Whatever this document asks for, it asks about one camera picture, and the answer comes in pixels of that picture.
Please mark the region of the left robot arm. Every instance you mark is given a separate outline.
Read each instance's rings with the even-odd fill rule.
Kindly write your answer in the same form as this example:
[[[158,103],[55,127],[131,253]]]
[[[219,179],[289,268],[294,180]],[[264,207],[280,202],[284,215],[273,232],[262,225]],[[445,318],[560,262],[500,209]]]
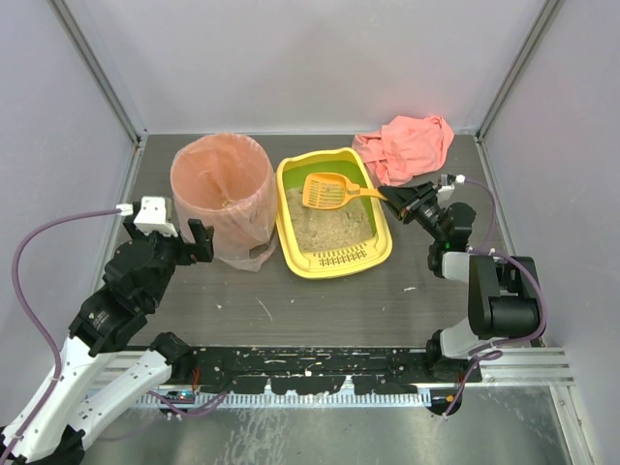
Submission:
[[[22,412],[1,429],[1,459],[14,464],[78,464],[104,430],[142,395],[171,378],[185,379],[196,363],[188,344],[159,334],[139,360],[93,396],[87,393],[158,308],[179,266],[213,259],[214,230],[188,223],[186,243],[162,227],[142,232],[124,222],[130,240],[107,263],[104,285],[88,297],[69,326],[54,365]]]

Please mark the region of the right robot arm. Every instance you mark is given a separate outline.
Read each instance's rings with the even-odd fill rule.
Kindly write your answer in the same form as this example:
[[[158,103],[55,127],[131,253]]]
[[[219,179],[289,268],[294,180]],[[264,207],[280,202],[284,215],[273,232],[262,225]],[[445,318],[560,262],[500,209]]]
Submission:
[[[471,247],[476,210],[461,201],[440,205],[463,182],[450,175],[438,184],[379,188],[402,224],[416,222],[432,237],[429,270],[468,287],[467,316],[435,331],[426,342],[424,368],[437,379],[468,369],[482,356],[498,357],[504,346],[530,342],[546,329],[546,306],[533,259]]]

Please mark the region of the bin with pink bag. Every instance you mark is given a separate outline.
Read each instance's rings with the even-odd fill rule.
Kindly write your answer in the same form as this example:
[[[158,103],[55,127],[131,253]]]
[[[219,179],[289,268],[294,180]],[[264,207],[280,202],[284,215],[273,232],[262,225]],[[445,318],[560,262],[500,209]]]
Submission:
[[[214,229],[214,257],[257,272],[273,253],[278,208],[273,166],[254,139],[234,133],[201,137],[181,148],[170,167],[170,186],[184,238],[188,221]]]

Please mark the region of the orange litter scoop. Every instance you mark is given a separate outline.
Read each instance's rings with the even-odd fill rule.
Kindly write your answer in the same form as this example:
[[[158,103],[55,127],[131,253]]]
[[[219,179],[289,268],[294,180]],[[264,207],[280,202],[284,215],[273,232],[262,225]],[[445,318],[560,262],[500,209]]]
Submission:
[[[381,201],[387,199],[377,189],[361,187],[337,172],[310,173],[306,176],[302,189],[302,204],[318,210],[339,209],[361,197]]]

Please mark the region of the yellow green litter box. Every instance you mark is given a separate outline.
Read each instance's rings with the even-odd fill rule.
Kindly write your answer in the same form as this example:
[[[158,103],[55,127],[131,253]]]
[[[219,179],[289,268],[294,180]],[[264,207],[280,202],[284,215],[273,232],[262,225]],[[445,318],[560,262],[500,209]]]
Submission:
[[[276,171],[278,212],[276,228],[289,269],[305,279],[330,279],[362,272],[383,263],[391,254],[392,238],[379,200],[361,198],[368,214],[373,237],[350,247],[323,252],[302,253],[295,240],[286,191],[301,188],[308,174],[337,172],[364,188],[372,181],[357,153],[348,147],[319,150],[286,158]]]

